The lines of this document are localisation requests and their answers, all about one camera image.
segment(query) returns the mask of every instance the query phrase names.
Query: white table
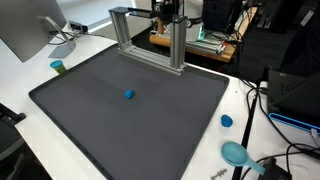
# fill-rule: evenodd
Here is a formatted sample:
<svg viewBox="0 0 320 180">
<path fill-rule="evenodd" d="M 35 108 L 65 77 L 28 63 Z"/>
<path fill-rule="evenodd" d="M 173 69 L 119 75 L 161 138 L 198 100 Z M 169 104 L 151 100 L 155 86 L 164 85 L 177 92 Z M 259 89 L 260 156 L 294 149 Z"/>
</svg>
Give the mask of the white table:
<svg viewBox="0 0 320 180">
<path fill-rule="evenodd" d="M 267 87 L 267 83 L 263 82 L 261 87 Z M 267 111 L 267 97 L 261 96 L 262 106 Z M 301 129 L 273 121 L 281 132 L 293 143 L 303 143 L 317 147 L 313 141 L 311 134 Z M 283 154 L 286 152 L 289 144 L 282 139 L 282 137 L 272 127 L 267 117 L 263 114 L 257 102 L 251 134 L 248 144 L 248 153 L 253 160 L 272 156 L 276 154 Z M 295 148 L 291 148 L 290 152 L 296 152 Z M 287 171 L 285 156 L 276 158 L 277 165 Z M 320 161 L 309 156 L 298 154 L 290 155 L 290 170 L 293 180 L 316 180 L 319 179 Z M 258 179 L 258 174 L 251 170 L 245 179 Z"/>
<path fill-rule="evenodd" d="M 82 36 L 75 41 L 76 49 L 63 59 L 67 69 L 116 43 L 94 36 Z M 16 128 L 53 179 L 105 179 L 28 96 L 32 89 L 56 76 L 49 66 L 54 59 L 47 58 L 53 49 L 54 46 L 46 46 L 31 60 L 21 63 L 0 43 L 0 102 L 16 113 L 23 112 L 27 115 Z M 224 168 L 228 172 L 220 179 L 232 177 L 234 168 L 221 158 L 220 148 L 226 141 L 240 143 L 242 140 L 248 118 L 245 100 L 248 87 L 236 78 L 229 78 L 230 84 L 182 177 L 183 180 L 208 180 Z M 223 114 L 233 118 L 234 124 L 230 128 L 222 127 L 220 118 Z"/>
</svg>

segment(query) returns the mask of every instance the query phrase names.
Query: blue ball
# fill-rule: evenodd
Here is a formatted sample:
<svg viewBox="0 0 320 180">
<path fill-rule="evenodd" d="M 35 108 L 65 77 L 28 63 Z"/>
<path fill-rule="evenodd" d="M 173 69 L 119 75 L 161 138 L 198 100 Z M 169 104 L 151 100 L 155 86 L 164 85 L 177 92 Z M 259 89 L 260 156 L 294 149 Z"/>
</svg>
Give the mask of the blue ball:
<svg viewBox="0 0 320 180">
<path fill-rule="evenodd" d="M 131 99 L 134 96 L 134 92 L 132 90 L 126 90 L 126 92 L 124 93 L 124 96 L 127 99 Z"/>
<path fill-rule="evenodd" d="M 221 124 L 223 127 L 230 127 L 233 124 L 233 120 L 228 115 L 223 115 L 221 117 Z"/>
</svg>

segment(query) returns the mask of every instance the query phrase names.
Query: blue cap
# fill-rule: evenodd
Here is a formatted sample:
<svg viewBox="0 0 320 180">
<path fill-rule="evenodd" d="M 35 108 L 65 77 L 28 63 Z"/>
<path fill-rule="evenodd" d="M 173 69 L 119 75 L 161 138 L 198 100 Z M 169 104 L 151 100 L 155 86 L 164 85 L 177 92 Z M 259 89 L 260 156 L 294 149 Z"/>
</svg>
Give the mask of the blue cap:
<svg viewBox="0 0 320 180">
<path fill-rule="evenodd" d="M 131 99 L 134 95 L 134 92 L 132 90 L 126 90 L 126 92 L 124 93 L 124 96 L 127 98 L 127 99 Z"/>
<path fill-rule="evenodd" d="M 56 60 L 56 61 L 53 61 L 50 66 L 52 68 L 57 68 L 57 67 L 60 67 L 61 65 L 63 64 L 63 62 L 61 60 Z"/>
<path fill-rule="evenodd" d="M 221 117 L 221 124 L 223 127 L 230 127 L 233 124 L 233 120 L 228 115 L 223 115 Z"/>
</svg>

